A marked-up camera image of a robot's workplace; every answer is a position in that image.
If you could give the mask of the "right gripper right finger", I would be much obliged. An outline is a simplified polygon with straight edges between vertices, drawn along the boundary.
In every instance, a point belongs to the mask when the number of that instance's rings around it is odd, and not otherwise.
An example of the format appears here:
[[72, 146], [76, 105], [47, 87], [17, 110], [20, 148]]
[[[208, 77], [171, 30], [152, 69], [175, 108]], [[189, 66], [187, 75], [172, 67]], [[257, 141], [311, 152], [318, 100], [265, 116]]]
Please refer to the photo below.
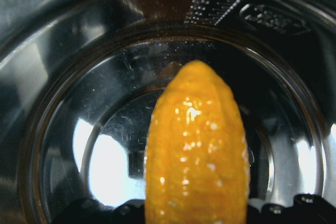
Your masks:
[[248, 206], [248, 223], [335, 223], [335, 206], [315, 194], [297, 194], [292, 205], [263, 204]]

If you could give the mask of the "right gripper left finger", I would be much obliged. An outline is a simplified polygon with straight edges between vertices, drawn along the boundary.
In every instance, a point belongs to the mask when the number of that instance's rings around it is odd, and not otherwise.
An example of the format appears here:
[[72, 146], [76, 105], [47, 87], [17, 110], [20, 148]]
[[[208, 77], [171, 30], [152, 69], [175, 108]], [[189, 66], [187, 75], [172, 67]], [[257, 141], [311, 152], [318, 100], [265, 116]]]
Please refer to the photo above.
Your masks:
[[145, 223], [144, 200], [131, 199], [113, 208], [93, 198], [77, 199], [52, 223]]

